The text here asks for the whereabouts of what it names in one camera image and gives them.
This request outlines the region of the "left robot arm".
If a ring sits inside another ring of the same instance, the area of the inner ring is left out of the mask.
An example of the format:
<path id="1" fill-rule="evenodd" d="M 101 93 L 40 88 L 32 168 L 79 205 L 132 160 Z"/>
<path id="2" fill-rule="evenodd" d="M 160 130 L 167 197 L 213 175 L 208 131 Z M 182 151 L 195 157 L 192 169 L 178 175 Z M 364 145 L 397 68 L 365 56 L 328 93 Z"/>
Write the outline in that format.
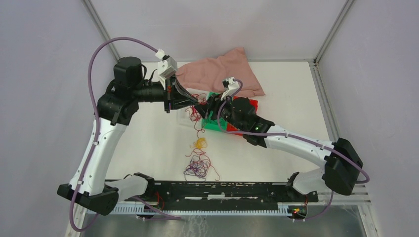
<path id="1" fill-rule="evenodd" d="M 106 216 L 124 200 L 155 196 L 154 179 L 142 173 L 107 181 L 106 173 L 115 148 L 142 102 L 162 102 L 165 112 L 197 105 L 176 78 L 177 63 L 164 56 L 158 62 L 158 81 L 146 79 L 146 67 L 136 57 L 124 57 L 114 66 L 114 79 L 94 106 L 95 120 L 82 162 L 68 184 L 57 193 L 97 214 Z"/>

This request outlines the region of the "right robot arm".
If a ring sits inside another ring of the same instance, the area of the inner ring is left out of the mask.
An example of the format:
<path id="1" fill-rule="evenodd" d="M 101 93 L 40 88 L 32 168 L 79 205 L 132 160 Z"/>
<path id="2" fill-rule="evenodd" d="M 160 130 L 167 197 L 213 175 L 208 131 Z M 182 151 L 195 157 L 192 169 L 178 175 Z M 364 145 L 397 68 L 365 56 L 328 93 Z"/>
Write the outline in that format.
<path id="1" fill-rule="evenodd" d="M 289 178 L 285 188 L 289 200 L 299 201 L 305 194 L 323 188 L 349 196 L 355 185 L 369 182 L 363 163 L 348 140 L 322 141 L 292 133 L 258 116 L 249 98 L 236 96 L 243 86 L 240 80 L 230 78 L 223 84 L 222 94 L 212 94 L 204 102 L 181 85 L 174 89 L 187 106 L 194 107 L 201 119 L 217 123 L 223 120 L 235 127 L 232 134 L 242 135 L 254 146 L 281 150 L 317 165 L 315 170 L 296 172 Z"/>

